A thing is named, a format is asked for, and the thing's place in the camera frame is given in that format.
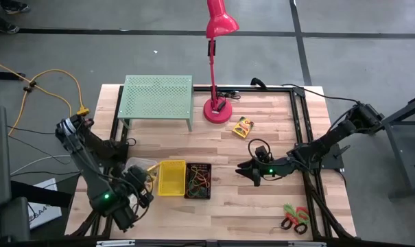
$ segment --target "lamp shade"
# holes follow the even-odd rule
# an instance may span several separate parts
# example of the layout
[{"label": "lamp shade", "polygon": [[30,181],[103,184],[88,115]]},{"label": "lamp shade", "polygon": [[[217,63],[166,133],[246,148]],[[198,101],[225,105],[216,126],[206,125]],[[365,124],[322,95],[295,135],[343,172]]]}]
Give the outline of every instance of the lamp shade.
[{"label": "lamp shade", "polygon": [[207,0],[207,6],[210,13],[210,21],[206,29],[207,38],[226,35],[239,29],[234,18],[227,14],[224,0]]}]

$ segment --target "gray floor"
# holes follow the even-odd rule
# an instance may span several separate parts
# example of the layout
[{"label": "gray floor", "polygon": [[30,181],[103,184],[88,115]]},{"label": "gray floor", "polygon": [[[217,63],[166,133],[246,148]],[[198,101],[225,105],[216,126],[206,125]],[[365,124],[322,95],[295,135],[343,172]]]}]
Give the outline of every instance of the gray floor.
[{"label": "gray floor", "polygon": [[[8,19],[28,28],[191,31],[204,30],[208,21],[201,0],[28,3],[32,12]],[[296,0],[296,4],[304,32],[415,33],[415,0]],[[226,0],[226,5],[241,30],[294,31],[288,0]],[[384,115],[415,97],[415,40],[305,38],[304,43],[312,84],[323,86],[327,95],[371,103]],[[29,76],[52,68],[71,72],[93,112],[100,85],[123,83],[126,74],[188,74],[200,84],[210,80],[202,36],[0,35],[0,62]],[[266,84],[303,85],[295,38],[221,37],[215,64],[220,84],[248,84],[258,77]],[[38,82],[78,107],[78,93],[69,78],[54,74]],[[0,105],[7,107],[10,124],[19,111],[22,86],[0,81]],[[351,106],[333,100],[327,104],[332,120]],[[19,126],[53,131],[67,113],[62,102],[36,91],[29,96]],[[53,137],[18,131],[14,136],[51,154],[65,154]],[[381,132],[375,137],[349,137],[342,144],[352,146],[344,163],[357,234],[367,240],[415,244],[415,199],[391,203],[387,198],[405,184],[388,138]],[[10,155],[12,170],[44,156],[14,140]],[[70,172],[75,166],[47,161],[26,169],[32,170]],[[34,174],[17,180],[37,183],[51,177]]]}]

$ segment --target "shoe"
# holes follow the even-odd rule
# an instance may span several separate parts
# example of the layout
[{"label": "shoe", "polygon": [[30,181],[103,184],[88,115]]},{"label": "shoe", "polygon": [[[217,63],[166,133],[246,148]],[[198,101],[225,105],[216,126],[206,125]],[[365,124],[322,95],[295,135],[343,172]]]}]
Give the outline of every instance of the shoe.
[{"label": "shoe", "polygon": [[5,34],[16,34],[19,30],[20,28],[16,25],[0,19],[0,32]]},{"label": "shoe", "polygon": [[18,14],[30,11],[30,7],[26,3],[12,0],[8,1],[7,5],[2,5],[1,7],[6,12],[6,14]]}]

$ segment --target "black wire basket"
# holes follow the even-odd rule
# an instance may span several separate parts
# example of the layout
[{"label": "black wire basket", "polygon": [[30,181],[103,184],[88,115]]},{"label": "black wire basket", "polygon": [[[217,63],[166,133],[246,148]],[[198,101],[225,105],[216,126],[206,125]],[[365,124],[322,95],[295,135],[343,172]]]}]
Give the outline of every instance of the black wire basket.
[{"label": "black wire basket", "polygon": [[[191,183],[197,174],[193,171],[192,167],[196,167],[200,174],[204,174],[206,183],[200,186],[194,186]],[[208,163],[187,163],[186,164],[186,185],[185,185],[185,198],[186,199],[210,199],[211,186],[212,186],[212,164]]]}]

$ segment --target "white paper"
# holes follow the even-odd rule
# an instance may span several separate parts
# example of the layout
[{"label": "white paper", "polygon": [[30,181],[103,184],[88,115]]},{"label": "white paper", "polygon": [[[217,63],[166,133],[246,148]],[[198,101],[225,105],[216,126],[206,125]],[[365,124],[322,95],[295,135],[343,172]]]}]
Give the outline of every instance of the white paper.
[{"label": "white paper", "polygon": [[[44,182],[38,183],[35,186],[40,187],[40,188],[44,188],[47,186],[46,189],[57,191],[58,188],[55,183],[56,183],[55,178],[52,178]],[[34,212],[30,209],[29,206],[27,206],[27,210],[29,211],[29,225],[31,229],[37,226],[40,226],[41,224],[44,224],[46,222],[49,222],[53,219],[56,219],[57,217],[60,217],[62,215],[60,207],[53,207],[50,205],[44,205],[44,204],[33,203],[33,202],[29,202],[29,204],[33,208],[36,214],[35,219],[32,220],[34,218]]]}]

